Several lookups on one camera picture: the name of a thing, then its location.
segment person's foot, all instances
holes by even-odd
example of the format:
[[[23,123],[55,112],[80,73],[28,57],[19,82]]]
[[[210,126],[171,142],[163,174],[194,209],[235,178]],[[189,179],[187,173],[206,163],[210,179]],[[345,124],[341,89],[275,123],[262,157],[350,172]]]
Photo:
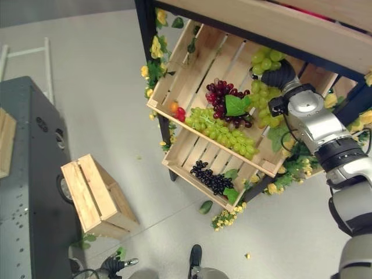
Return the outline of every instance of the person's foot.
[[[191,279],[191,270],[194,266],[200,266],[202,261],[202,247],[199,244],[195,244],[190,253],[190,268],[188,272],[188,279]]]

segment gray floor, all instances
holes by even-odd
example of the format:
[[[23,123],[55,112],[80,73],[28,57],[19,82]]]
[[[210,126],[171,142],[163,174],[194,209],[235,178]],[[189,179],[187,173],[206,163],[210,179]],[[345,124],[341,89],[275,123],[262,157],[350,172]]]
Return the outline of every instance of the gray floor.
[[[164,32],[174,45],[179,30]],[[67,123],[72,158],[93,154],[120,183],[141,223],[121,243],[94,242],[86,251],[89,267],[98,267],[123,246],[127,258],[140,259],[121,272],[124,278],[144,268],[163,279],[185,278],[189,250],[199,243],[203,265],[232,279],[328,278],[337,270],[348,237],[328,212],[324,176],[282,195],[258,196],[221,232],[210,227],[219,207],[200,215],[204,196],[182,179],[169,180],[160,164],[160,131],[148,119],[143,97],[145,59],[133,10],[0,29],[1,41],[12,51],[38,47],[44,36],[51,39],[56,106]],[[45,89],[42,56],[12,59],[6,78],[31,75]]]

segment green fruit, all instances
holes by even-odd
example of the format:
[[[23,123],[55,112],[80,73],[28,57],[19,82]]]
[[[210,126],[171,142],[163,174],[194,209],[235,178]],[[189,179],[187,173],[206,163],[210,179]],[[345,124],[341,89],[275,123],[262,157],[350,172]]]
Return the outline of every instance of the green fruit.
[[[212,201],[205,201],[202,206],[199,208],[200,214],[207,214],[210,209],[212,208],[213,202]]]
[[[271,60],[269,58],[265,58],[261,62],[261,68],[264,70],[268,70],[271,68],[271,64],[272,64]]]

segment black metal frame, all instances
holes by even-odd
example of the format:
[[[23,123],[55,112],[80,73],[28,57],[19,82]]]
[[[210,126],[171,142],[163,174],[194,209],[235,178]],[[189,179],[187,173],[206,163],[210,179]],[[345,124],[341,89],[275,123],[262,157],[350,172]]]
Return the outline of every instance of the black metal frame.
[[[257,42],[258,44],[268,45],[293,57],[302,59],[305,62],[312,63],[316,66],[323,67],[329,71],[337,73],[339,74],[339,76],[345,76],[357,81],[357,86],[350,91],[347,98],[334,111],[337,118],[339,118],[344,125],[350,124],[358,117],[359,113],[364,112],[368,108],[372,107],[372,88],[366,85],[363,77],[364,73],[358,73],[352,69],[339,65],[330,60],[283,44],[282,42],[263,37],[251,31],[243,30],[241,28],[220,22],[210,17],[206,17],[189,10],[181,9],[179,7],[172,6],[157,0],[135,0],[135,5],[137,8],[139,27],[141,29],[142,40],[144,43],[145,55],[147,60],[152,60],[149,49],[151,47],[152,37],[156,34],[155,7],[158,7],[171,13],[213,26],[239,37],[246,38],[247,40]],[[159,116],[159,122],[163,140],[166,143],[169,143],[169,122],[163,116]],[[171,180],[174,181],[177,175],[174,174],[172,171],[170,171],[170,173]]]

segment wooden shelf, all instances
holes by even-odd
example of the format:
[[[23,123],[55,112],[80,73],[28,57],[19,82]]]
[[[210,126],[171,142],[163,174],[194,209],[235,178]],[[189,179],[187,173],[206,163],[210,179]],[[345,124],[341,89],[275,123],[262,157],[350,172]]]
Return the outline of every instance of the wooden shelf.
[[[190,115],[191,108],[207,107],[205,88],[216,77],[233,83],[242,91],[251,88],[252,79],[248,73],[251,67],[251,56],[260,45],[202,25],[196,36],[196,51],[188,53],[187,45],[191,42],[196,25],[196,22],[188,22],[168,64],[168,71],[175,71],[176,74],[167,75],[159,80],[148,101],[148,106],[227,153],[274,177],[284,158],[281,157],[281,152],[272,152],[271,141],[265,137],[265,128],[258,128],[255,121],[252,128],[244,129],[244,133],[256,141],[260,153],[255,155],[253,160],[248,160],[171,116],[169,106],[175,100],[186,110],[187,115]],[[297,73],[304,64],[303,61],[290,56],[287,60]],[[330,88],[336,76],[332,72],[309,65],[302,74],[301,81],[312,83],[322,93]]]
[[[214,195],[211,189],[190,173],[197,160],[208,162],[207,169],[213,170],[214,174],[224,173],[230,169],[239,170],[238,177],[233,181],[234,188],[239,192],[234,204],[230,204],[224,196]],[[227,210],[233,210],[244,194],[243,179],[249,179],[257,172],[253,166],[184,128],[169,149],[163,164]]]

